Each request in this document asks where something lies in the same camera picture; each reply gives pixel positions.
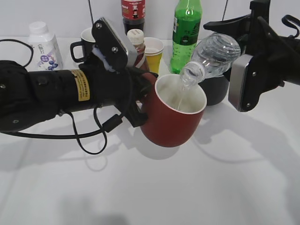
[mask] white wall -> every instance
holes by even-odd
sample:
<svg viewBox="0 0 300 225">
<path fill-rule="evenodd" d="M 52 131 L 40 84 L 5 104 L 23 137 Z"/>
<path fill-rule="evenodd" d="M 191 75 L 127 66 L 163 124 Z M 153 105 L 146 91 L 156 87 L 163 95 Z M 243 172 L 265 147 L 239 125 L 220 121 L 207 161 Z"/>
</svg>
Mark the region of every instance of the white wall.
<svg viewBox="0 0 300 225">
<path fill-rule="evenodd" d="M 202 24 L 222 19 L 225 0 L 202 0 Z M 146 0 L 147 36 L 172 38 L 173 15 L 178 0 Z M 229 0 L 226 19 L 250 13 L 250 0 Z M 120 0 L 91 0 L 94 19 L 106 16 L 121 25 Z M 299 0 L 272 0 L 270 24 L 281 35 L 293 30 L 281 23 L 281 18 L 291 14 L 300 18 Z M 7 0 L 0 8 L 0 36 L 27 36 L 28 25 L 33 21 L 45 21 L 58 37 L 79 37 L 83 29 L 91 26 L 88 0 Z M 201 29 L 200 37 L 210 34 Z"/>
<path fill-rule="evenodd" d="M 91 24 L 87 0 L 0 1 L 0 36 L 27 36 L 34 21 L 46 22 L 58 37 L 78 37 Z"/>
</svg>

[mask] red mug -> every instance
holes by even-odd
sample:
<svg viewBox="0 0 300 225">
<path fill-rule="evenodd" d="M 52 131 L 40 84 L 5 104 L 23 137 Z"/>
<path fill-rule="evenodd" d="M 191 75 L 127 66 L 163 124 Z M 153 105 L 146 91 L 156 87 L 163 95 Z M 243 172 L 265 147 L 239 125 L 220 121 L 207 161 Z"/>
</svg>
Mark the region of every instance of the red mug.
<svg viewBox="0 0 300 225">
<path fill-rule="evenodd" d="M 207 105 L 207 98 L 199 85 L 186 91 L 182 109 L 172 108 L 179 103 L 180 75 L 169 74 L 156 80 L 143 101 L 142 111 L 148 120 L 141 127 L 144 135 L 162 147 L 177 147 L 187 142 L 196 131 Z"/>
</svg>

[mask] white table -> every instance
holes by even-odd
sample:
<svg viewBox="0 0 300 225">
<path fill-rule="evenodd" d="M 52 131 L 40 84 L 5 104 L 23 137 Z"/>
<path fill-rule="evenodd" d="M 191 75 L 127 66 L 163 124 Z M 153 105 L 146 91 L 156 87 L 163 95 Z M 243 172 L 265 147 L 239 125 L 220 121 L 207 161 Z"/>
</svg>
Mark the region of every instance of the white table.
<svg viewBox="0 0 300 225">
<path fill-rule="evenodd" d="M 59 38 L 66 69 L 76 67 L 69 45 L 77 40 Z M 169 73 L 172 47 L 165 43 L 160 75 Z M 22 47 L 0 44 L 0 60 L 24 64 L 28 56 Z M 191 140 L 174 149 L 152 144 L 127 121 L 108 134 L 107 150 L 96 157 L 76 141 L 0 135 L 0 224 L 298 225 L 300 102 L 291 99 L 299 94 L 300 87 L 286 84 L 248 113 L 226 99 L 207 108 Z M 101 121 L 116 112 L 99 110 Z M 97 129 L 92 111 L 75 119 L 80 133 Z M 68 116 L 26 131 L 73 133 Z M 103 138 L 83 144 L 97 150 Z"/>
</svg>

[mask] cup rim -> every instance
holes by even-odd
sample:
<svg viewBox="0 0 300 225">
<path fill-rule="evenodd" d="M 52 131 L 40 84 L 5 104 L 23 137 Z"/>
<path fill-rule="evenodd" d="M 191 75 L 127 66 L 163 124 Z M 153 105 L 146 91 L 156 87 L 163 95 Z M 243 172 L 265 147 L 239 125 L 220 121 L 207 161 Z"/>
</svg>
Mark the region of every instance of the cup rim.
<svg viewBox="0 0 300 225">
<path fill-rule="evenodd" d="M 180 76 L 180 75 L 179 75 L 179 74 L 166 74 L 166 75 L 163 75 L 162 77 L 160 77 L 160 78 L 157 79 L 157 81 L 155 82 L 155 93 L 156 93 L 157 97 L 159 98 L 160 102 L 162 102 L 165 106 L 167 106 L 167 107 L 168 107 L 169 109 L 171 109 L 172 111 L 175 111 L 175 112 L 177 112 L 177 113 L 184 114 L 184 115 L 196 115 L 196 114 L 199 114 L 199 113 L 203 112 L 203 110 L 204 110 L 204 109 L 206 108 L 206 106 L 207 106 L 207 96 L 206 96 L 205 92 L 203 91 L 203 89 L 202 89 L 199 85 L 197 85 L 197 86 L 199 87 L 199 89 L 201 90 L 201 92 L 202 92 L 202 94 L 203 94 L 203 96 L 204 96 L 204 106 L 203 106 L 199 111 L 197 111 L 197 112 L 181 112 L 181 111 L 176 110 L 176 109 L 173 109 L 172 107 L 170 107 L 169 105 L 167 105 L 167 104 L 161 99 L 161 97 L 160 97 L 159 94 L 158 94 L 158 90 L 157 90 L 159 80 L 161 80 L 161 79 L 163 79 L 163 78 L 165 78 L 165 77 L 167 77 L 167 76 Z"/>
<path fill-rule="evenodd" d="M 95 39 L 93 41 L 91 41 L 91 40 L 88 40 L 87 38 L 84 37 L 84 34 L 88 31 L 92 31 L 92 28 L 90 27 L 90 28 L 87 28 L 84 31 L 82 31 L 81 35 L 80 35 L 81 39 L 86 41 L 86 42 L 95 43 L 96 42 Z"/>
<path fill-rule="evenodd" d="M 146 50 L 145 50 L 145 54 L 150 56 L 150 55 L 159 55 L 160 53 L 163 52 L 164 48 L 165 48 L 165 45 L 164 43 L 162 42 L 162 40 L 156 38 L 156 37 L 145 37 L 144 38 L 144 41 L 146 43 L 147 40 L 154 40 L 156 41 L 157 43 L 159 42 L 159 44 L 161 45 L 160 48 L 157 50 L 156 53 L 147 53 L 147 45 L 146 45 Z"/>
</svg>

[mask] white bottle cap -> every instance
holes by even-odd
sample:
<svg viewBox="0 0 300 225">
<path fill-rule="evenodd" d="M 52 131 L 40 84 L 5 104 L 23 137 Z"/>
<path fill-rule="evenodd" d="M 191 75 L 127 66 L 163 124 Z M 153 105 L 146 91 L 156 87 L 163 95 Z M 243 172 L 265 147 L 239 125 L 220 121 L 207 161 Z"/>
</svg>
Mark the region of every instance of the white bottle cap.
<svg viewBox="0 0 300 225">
<path fill-rule="evenodd" d="M 29 25 L 29 30 L 31 34 L 46 34 L 49 32 L 48 26 L 45 22 L 33 22 Z"/>
<path fill-rule="evenodd" d="M 139 29 L 132 29 L 128 31 L 127 37 L 133 45 L 140 45 L 144 43 L 144 32 Z"/>
</svg>

